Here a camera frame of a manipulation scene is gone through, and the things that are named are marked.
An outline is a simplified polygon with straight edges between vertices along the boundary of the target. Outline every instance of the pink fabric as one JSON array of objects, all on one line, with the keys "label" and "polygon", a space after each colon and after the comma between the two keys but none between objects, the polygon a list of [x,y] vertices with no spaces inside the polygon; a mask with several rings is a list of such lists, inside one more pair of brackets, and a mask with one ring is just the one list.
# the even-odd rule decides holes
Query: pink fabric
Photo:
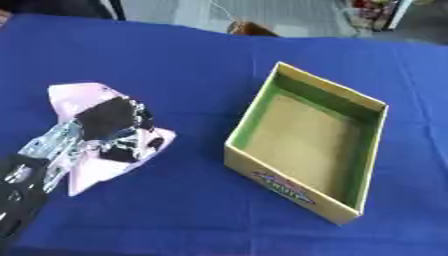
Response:
[{"label": "pink fabric", "polygon": [[[81,83],[52,85],[48,88],[51,105],[58,115],[59,122],[69,121],[74,116],[88,108],[91,108],[104,101],[117,96],[124,95],[99,83]],[[70,171],[69,189],[70,196],[75,196],[98,182],[113,179],[125,174],[163,151],[175,138],[175,133],[169,130],[155,128],[149,132],[144,129],[137,130],[140,138],[140,147],[144,149],[143,157],[136,163],[123,163],[98,157],[98,150],[88,150],[80,160],[79,164]],[[163,137],[164,143],[159,151],[146,148],[146,145],[156,137]],[[98,144],[98,141],[87,142],[91,148]]]}]

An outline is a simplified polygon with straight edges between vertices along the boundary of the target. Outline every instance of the red object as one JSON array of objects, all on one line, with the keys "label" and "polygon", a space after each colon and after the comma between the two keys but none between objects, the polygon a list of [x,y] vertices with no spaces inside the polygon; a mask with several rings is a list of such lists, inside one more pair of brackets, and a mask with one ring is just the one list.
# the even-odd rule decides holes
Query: red object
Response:
[{"label": "red object", "polygon": [[366,0],[353,0],[352,5],[355,8],[364,8],[366,6]]}]

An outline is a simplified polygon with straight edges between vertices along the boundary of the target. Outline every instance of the cardboard box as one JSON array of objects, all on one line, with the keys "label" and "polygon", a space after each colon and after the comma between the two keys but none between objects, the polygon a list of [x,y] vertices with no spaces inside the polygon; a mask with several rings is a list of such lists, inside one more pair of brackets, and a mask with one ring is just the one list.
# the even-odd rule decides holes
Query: cardboard box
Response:
[{"label": "cardboard box", "polygon": [[388,106],[279,62],[225,164],[336,224],[361,216]]}]

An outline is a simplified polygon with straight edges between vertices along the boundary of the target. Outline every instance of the blue table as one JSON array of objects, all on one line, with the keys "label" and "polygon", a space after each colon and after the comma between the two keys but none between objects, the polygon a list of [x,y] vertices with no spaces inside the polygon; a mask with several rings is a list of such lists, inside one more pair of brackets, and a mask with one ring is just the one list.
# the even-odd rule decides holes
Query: blue table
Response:
[{"label": "blue table", "polygon": [[[342,228],[223,166],[279,60],[390,104],[366,214]],[[178,138],[78,197],[61,184],[12,255],[446,255],[447,67],[448,48],[425,44],[16,16],[0,30],[1,155],[56,123],[46,89],[58,83],[132,95]]]}]

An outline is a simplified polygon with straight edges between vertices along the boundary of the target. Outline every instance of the box logo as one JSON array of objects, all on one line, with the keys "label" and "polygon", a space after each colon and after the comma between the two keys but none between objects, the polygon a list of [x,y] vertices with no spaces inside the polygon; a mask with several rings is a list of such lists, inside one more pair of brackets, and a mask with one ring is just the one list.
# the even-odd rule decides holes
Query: box logo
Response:
[{"label": "box logo", "polygon": [[315,202],[306,195],[303,189],[297,187],[296,185],[288,184],[289,183],[288,180],[284,180],[276,176],[260,172],[253,172],[252,175],[261,178],[267,187],[285,197],[294,200],[300,200],[302,202],[309,204],[315,204]]}]

